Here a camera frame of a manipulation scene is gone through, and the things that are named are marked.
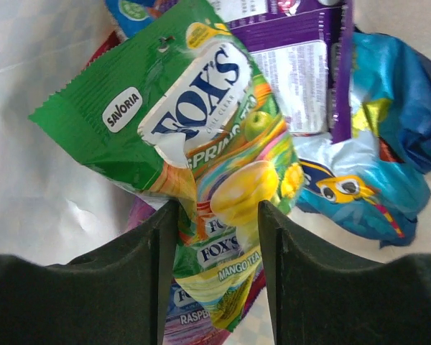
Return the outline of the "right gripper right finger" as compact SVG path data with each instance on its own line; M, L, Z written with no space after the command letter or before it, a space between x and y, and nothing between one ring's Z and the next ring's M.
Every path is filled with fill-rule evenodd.
M380 330L351 306L350 278L377 263L351 254L259 204L259 234L276 344L381 344Z

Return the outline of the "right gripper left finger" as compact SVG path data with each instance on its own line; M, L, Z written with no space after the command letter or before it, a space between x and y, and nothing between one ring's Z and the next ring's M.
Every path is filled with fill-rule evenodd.
M177 241L169 202L143 224L51 267L51 344L161 344Z

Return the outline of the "checkered paper bag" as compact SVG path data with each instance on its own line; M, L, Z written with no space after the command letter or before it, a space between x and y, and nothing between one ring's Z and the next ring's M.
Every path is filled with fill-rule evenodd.
M431 59L431 1L354 1L354 20L361 31L398 37ZM76 163L28 121L112 31L103 1L0 1L0 254L65 264L126 229L134 196ZM431 173L427 182L431 190ZM290 218L378 262L431 253L431 199L409 247L378 250L317 214ZM225 344L274 344L266 290Z

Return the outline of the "green Fox's candy bag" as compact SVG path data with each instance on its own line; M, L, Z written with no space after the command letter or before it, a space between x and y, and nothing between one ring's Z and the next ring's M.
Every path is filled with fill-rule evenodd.
M206 1L179 1L30 116L75 161L180 202L173 275L213 325L239 324L261 264L258 205L304 182L269 84Z

